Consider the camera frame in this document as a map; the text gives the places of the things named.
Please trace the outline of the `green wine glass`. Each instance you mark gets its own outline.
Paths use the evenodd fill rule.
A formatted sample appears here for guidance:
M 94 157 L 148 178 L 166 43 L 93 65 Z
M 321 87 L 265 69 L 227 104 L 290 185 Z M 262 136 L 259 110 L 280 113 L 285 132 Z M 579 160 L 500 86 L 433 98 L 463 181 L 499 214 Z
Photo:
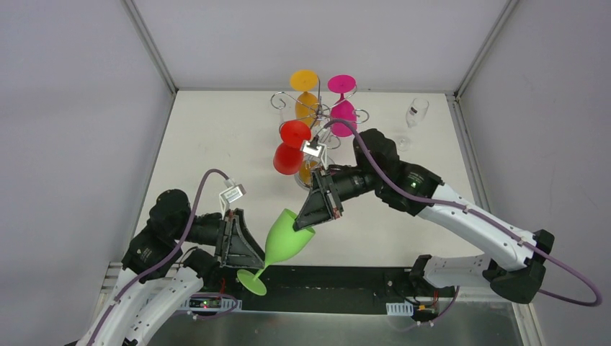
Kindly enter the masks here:
M 287 261 L 300 253 L 316 235 L 312 227 L 306 227 L 299 231 L 293 229 L 297 214 L 289 209 L 284 209 L 276 221 L 272 224 L 265 242 L 264 266 L 252 273 L 240 269 L 236 273 L 238 281 L 257 296 L 265 296 L 267 287 L 259 278 L 270 266 L 279 262 Z

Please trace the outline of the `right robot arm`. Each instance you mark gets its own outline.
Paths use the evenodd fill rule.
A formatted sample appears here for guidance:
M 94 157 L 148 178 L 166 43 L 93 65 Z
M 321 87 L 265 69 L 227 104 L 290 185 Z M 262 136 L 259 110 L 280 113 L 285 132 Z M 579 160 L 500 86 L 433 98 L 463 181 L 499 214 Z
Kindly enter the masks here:
M 413 292 L 488 287 L 513 303 L 533 300 L 555 240 L 551 233 L 519 230 L 469 203 L 435 173 L 401 161 L 395 142 L 377 129 L 360 132 L 353 149 L 356 166 L 331 165 L 312 174 L 295 231 L 339 218 L 344 201 L 373 191 L 390 208 L 435 223 L 482 251 L 472 257 L 418 256 L 409 273 Z

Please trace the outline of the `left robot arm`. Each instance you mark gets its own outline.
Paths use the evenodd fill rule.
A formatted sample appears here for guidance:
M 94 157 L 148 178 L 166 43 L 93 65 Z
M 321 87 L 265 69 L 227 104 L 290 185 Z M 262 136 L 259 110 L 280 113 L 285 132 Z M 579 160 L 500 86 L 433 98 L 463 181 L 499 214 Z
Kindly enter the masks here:
M 149 219 L 122 259 L 112 295 L 77 345 L 144 345 L 188 296 L 214 290 L 224 267 L 261 269 L 264 252 L 249 233 L 242 209 L 229 204 L 243 197 L 241 185 L 220 193 L 223 213 L 192 216 L 187 194 L 161 193 Z M 180 239 L 215 248 L 213 254 L 194 249 L 161 293 L 146 303 L 152 290 L 179 261 Z

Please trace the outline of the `red wine glass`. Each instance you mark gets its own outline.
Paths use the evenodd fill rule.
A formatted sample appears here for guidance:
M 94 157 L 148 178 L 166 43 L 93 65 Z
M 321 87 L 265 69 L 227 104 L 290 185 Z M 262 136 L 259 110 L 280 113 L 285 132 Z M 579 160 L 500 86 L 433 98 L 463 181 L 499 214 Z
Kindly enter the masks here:
M 281 144 L 277 147 L 272 163 L 283 175 L 295 174 L 303 161 L 301 147 L 311 139 L 311 129 L 302 121 L 290 120 L 280 126 Z

